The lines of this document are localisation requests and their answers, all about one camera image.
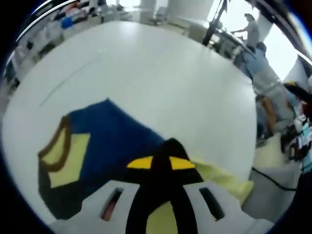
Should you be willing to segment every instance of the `black pole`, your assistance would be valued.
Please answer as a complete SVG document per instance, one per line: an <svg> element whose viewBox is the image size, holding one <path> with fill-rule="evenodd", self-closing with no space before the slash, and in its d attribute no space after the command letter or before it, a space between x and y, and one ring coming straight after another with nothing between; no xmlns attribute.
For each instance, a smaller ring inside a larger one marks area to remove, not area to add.
<svg viewBox="0 0 312 234"><path fill-rule="evenodd" d="M213 22L210 24L210 26L207 30L206 36L205 36L203 43L202 43L204 46L208 45L209 41L211 40L211 37L215 33L215 29L217 28L217 26L220 22L221 15L222 15L223 11L226 9L226 7L227 7L227 0L223 0L220 11L218 12L218 16L216 17L216 19L213 20Z"/></svg>

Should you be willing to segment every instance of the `black cable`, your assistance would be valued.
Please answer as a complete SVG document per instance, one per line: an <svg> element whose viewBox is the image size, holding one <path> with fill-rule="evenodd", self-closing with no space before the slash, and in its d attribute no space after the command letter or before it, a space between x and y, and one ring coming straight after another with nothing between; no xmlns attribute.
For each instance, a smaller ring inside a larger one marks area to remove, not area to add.
<svg viewBox="0 0 312 234"><path fill-rule="evenodd" d="M280 185L279 183L277 183L274 179L272 179L271 177L269 177L268 175L258 171L256 168L252 167L252 170L259 173L260 175L264 176L265 178L267 178L268 180L270 180L273 184L275 184L278 188L284 190L284 191L297 191L297 189L293 189L293 188L286 188L282 185Z"/></svg>

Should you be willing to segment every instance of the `yellow stripe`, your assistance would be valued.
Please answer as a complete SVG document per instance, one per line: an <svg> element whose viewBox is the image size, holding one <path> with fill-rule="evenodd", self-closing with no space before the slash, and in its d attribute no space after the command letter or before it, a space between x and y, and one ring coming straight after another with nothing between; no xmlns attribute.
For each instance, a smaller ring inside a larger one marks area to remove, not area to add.
<svg viewBox="0 0 312 234"><path fill-rule="evenodd" d="M148 156L144 158L139 158L130 162L127 168L135 169L150 169L152 164L153 156Z"/></svg>
<svg viewBox="0 0 312 234"><path fill-rule="evenodd" d="M177 157L169 157L169 159L171 161L172 170L183 170L183 169L195 168L195 165L186 159L177 158Z"/></svg>

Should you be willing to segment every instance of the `chair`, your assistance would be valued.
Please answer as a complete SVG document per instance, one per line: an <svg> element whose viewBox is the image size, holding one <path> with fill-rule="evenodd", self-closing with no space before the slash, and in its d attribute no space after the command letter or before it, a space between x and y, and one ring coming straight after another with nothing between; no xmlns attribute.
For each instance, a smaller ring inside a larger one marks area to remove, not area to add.
<svg viewBox="0 0 312 234"><path fill-rule="evenodd" d="M159 7L156 13L156 17L150 19L150 21L154 23L155 25L159 25L160 23L163 23L167 19L167 15L168 15L168 8L161 6Z"/></svg>

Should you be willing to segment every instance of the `brown trim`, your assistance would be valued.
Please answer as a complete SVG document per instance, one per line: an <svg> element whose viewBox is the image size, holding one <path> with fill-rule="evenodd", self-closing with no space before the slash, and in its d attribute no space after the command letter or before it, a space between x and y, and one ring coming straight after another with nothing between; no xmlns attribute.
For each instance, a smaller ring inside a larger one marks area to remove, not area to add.
<svg viewBox="0 0 312 234"><path fill-rule="evenodd" d="M53 164L48 164L45 161L43 161L43 158L50 153L53 146L56 144L56 142L57 142L57 140L58 140L63 129L65 129L65 141L64 141L64 145L63 145L62 155L61 155L58 162L55 162ZM65 165L65 162L66 162L68 154L69 154L70 146L71 146L71 136L70 135L71 135L70 119L68 116L64 116L64 117L62 117L62 119L59 123L59 126L58 126L56 132L54 133L50 143L38 153L40 163L43 165L43 167L48 172L58 172Z"/></svg>

